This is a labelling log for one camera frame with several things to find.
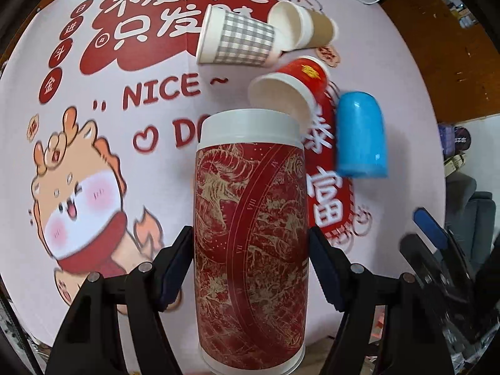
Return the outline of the tall red patterned cup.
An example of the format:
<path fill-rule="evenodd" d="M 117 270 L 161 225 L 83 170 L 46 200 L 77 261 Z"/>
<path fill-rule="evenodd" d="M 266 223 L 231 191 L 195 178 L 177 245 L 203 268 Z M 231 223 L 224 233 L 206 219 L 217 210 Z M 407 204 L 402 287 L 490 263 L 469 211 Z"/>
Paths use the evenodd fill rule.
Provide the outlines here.
<path fill-rule="evenodd" d="M 202 125 L 194 285 L 202 359 L 218 374 L 289 374 L 305 353 L 308 212 L 298 123 L 272 110 Z"/>

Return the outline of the blue plastic cup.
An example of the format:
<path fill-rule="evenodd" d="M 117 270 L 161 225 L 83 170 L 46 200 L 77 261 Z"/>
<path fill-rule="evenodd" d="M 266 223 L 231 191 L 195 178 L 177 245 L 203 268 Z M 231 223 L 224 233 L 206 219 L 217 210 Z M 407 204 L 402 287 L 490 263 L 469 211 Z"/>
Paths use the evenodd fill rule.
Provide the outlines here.
<path fill-rule="evenodd" d="M 337 173 L 374 179 L 388 175 L 387 135 L 381 108 L 366 92 L 347 92 L 337 104 Z"/>

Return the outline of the red paper cup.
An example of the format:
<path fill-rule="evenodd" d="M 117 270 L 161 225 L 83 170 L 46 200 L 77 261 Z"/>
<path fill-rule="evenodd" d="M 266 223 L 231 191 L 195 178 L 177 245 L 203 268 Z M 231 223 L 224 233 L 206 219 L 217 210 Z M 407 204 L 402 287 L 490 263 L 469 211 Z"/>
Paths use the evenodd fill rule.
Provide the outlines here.
<path fill-rule="evenodd" d="M 327 89 L 330 73 L 318 58 L 301 56 L 290 63 L 255 78 L 248 88 L 254 108 L 265 108 L 292 116 L 305 135 L 313 124 L 315 107 Z"/>

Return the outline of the brown paper cup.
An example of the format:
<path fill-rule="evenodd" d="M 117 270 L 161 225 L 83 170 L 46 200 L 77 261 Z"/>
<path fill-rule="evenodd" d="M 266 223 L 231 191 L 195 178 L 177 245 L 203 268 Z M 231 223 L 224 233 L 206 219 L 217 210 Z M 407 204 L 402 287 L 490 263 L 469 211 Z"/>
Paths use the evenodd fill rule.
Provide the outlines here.
<path fill-rule="evenodd" d="M 284 52 L 321 48 L 339 35 L 333 19 L 289 1 L 276 3 L 269 11 L 267 22 L 279 31 Z"/>

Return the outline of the grey checkered paper cup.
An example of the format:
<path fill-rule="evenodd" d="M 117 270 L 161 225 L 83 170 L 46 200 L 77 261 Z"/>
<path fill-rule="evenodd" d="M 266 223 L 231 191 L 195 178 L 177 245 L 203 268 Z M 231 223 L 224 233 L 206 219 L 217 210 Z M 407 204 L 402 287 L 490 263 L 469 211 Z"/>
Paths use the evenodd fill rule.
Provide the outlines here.
<path fill-rule="evenodd" d="M 284 37 L 274 26 L 213 5 L 207 7 L 197 63 L 270 67 L 283 51 Z"/>

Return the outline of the grey chair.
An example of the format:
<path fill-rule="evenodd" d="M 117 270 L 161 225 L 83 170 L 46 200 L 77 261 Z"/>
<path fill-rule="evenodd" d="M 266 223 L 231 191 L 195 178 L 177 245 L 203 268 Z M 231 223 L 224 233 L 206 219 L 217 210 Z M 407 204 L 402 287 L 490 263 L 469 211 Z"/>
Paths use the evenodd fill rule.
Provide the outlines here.
<path fill-rule="evenodd" d="M 445 226 L 475 272 L 492 252 L 496 211 L 493 194 L 479 191 L 474 178 L 460 172 L 446 177 Z"/>

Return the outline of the printed cartoon tablecloth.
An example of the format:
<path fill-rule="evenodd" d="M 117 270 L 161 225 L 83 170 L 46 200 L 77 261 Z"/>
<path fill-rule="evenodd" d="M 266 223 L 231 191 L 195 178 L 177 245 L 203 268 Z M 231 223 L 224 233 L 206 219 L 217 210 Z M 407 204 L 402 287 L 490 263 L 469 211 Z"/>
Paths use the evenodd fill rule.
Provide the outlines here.
<path fill-rule="evenodd" d="M 1 275 L 19 321 L 52 344 L 92 268 L 126 273 L 193 221 L 198 134 L 246 108 L 270 67 L 199 64 L 207 7 L 258 20 L 281 0 L 55 0 L 25 29 L 1 77 Z M 339 28 L 331 92 L 303 144 L 308 217 L 378 275 L 408 270 L 399 240 L 413 212 L 445 215 L 437 121 L 419 69 L 383 9 L 355 0 L 282 0 Z M 377 100 L 388 175 L 337 173 L 337 104 Z"/>

